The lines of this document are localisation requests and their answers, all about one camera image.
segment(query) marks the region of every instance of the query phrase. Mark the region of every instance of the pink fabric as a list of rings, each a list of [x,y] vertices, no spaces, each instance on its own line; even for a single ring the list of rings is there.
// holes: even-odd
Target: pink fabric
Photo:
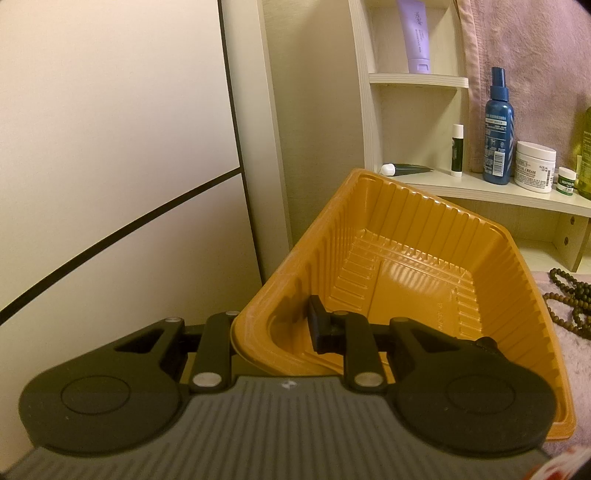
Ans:
[[[481,172],[491,67],[504,67],[517,140],[574,168],[591,106],[591,15],[576,0],[457,0],[470,81],[470,168]]]

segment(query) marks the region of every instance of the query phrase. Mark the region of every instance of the black stripe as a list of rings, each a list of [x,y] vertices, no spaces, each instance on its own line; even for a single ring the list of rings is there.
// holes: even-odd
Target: black stripe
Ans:
[[[252,242],[255,245],[256,264],[259,268],[259,276],[261,283],[265,283],[265,278],[262,275],[262,258],[259,250],[258,240],[255,233],[255,224],[253,222],[251,201],[248,197],[248,186],[246,185],[246,174],[244,171],[244,163],[242,161],[242,149],[240,148],[240,135],[238,135],[238,120],[236,119],[236,107],[234,106],[234,94],[232,93],[232,79],[230,77],[230,63],[228,61],[228,47],[226,46],[226,30],[223,24],[223,10],[222,0],[217,0],[217,10],[219,12],[220,19],[220,32],[222,33],[222,50],[223,50],[223,61],[226,66],[226,80],[228,81],[228,95],[230,96],[230,109],[232,111],[232,122],[234,123],[234,137],[236,138],[236,149],[238,151],[238,161],[242,167],[242,186],[244,187],[244,195],[246,197],[246,210],[248,211],[248,219],[251,224]]]
[[[92,247],[87,248],[81,254],[76,255],[74,258],[64,263],[61,267],[51,272],[43,280],[33,285],[25,293],[20,295],[16,300],[10,302],[6,307],[0,310],[0,325],[6,322],[12,315],[18,312],[27,303],[37,298],[49,287],[51,287],[56,282],[64,278],[68,273],[72,272],[73,270],[81,266],[84,262],[90,260],[92,257],[102,252],[105,248],[110,247],[115,242],[121,240],[123,237],[129,235],[132,232],[135,232],[138,228],[143,227],[146,223],[149,223],[152,220],[158,218],[160,215],[169,212],[170,210],[181,205],[187,200],[196,197],[200,193],[203,193],[206,190],[209,190],[212,187],[219,185],[221,182],[231,179],[232,177],[235,177],[238,174],[241,174],[242,172],[243,168],[242,166],[240,166],[223,175],[220,175],[219,177],[213,180],[205,182],[203,185],[200,185],[199,187],[196,187],[193,190],[189,190],[188,192],[179,195],[175,199],[155,208],[151,212],[142,215],[133,222],[125,225],[116,232],[110,234],[109,236],[106,236],[99,242],[95,243],[94,245],[92,245]]]

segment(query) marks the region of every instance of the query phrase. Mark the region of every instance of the purple tube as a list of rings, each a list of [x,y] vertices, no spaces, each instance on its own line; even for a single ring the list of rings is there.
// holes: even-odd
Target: purple tube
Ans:
[[[431,73],[427,10],[420,0],[398,0],[410,73]]]

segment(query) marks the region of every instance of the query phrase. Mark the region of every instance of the product label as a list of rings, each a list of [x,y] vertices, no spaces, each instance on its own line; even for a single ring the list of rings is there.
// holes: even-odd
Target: product label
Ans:
[[[591,132],[583,132],[583,159],[581,161],[581,171],[579,178],[585,183],[591,181]]]
[[[488,113],[485,118],[484,171],[496,177],[511,166],[513,153],[513,116],[505,118]]]
[[[417,36],[418,54],[419,54],[419,56],[423,57],[423,56],[425,56],[425,54],[423,53],[422,45],[423,45],[423,42],[425,41],[425,33],[421,29],[417,28],[417,29],[415,29],[414,34]]]
[[[566,195],[572,195],[574,192],[574,180],[565,179],[564,177],[558,177],[556,190]]]
[[[554,179],[554,167],[532,165],[527,160],[518,157],[515,160],[515,182],[517,184],[537,189],[548,189]]]
[[[462,138],[453,138],[452,142],[452,170],[462,171],[464,140]]]

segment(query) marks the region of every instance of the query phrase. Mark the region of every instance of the plastic food container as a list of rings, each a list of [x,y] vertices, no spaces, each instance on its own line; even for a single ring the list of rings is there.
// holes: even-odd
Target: plastic food container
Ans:
[[[508,359],[552,386],[558,409],[548,438],[573,433],[570,386],[548,310],[503,227],[353,170],[235,319],[236,351],[271,374],[341,373],[340,355],[312,348],[311,294],[329,311],[359,312],[372,323],[405,316],[458,338],[493,337]]]
[[[552,191],[556,150],[530,142],[517,142],[515,183],[532,192]]]

